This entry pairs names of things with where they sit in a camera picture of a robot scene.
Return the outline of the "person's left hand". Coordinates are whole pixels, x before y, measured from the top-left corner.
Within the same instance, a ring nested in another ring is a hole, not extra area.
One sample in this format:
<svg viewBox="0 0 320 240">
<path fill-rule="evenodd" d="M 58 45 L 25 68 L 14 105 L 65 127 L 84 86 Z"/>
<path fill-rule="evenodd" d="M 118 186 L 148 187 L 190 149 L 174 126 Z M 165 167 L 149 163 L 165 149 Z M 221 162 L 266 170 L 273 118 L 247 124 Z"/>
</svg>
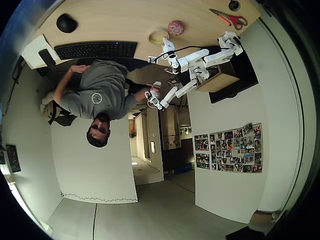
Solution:
<svg viewBox="0 0 320 240">
<path fill-rule="evenodd" d="M 83 72 L 85 72 L 88 68 L 90 68 L 90 65 L 72 65 L 68 72 L 69 73 L 79 73 L 82 74 Z"/>
</svg>

